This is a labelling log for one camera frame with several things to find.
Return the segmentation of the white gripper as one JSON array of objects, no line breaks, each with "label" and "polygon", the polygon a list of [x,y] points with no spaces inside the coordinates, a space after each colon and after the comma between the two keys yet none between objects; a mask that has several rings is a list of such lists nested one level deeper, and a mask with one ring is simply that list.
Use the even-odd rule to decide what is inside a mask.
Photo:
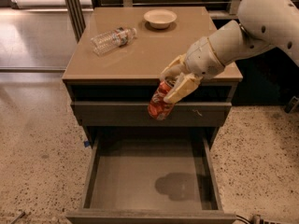
[{"label": "white gripper", "polygon": [[[224,68],[208,38],[201,37],[189,47],[186,56],[185,54],[177,56],[160,74],[161,81],[167,77],[177,77],[174,87],[164,97],[164,101],[176,104],[198,88],[201,83],[200,77],[212,79],[223,72]],[[188,75],[186,75],[187,69],[191,72]]]}]

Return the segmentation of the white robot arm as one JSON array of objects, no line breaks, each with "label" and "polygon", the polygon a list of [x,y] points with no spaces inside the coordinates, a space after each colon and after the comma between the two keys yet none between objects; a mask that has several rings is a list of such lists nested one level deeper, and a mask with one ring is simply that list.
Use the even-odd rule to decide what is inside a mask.
[{"label": "white robot arm", "polygon": [[237,17],[201,37],[163,70],[160,80],[175,80],[164,97],[166,103],[177,103],[228,64],[273,48],[283,50],[299,65],[299,10],[291,0],[241,0]]}]

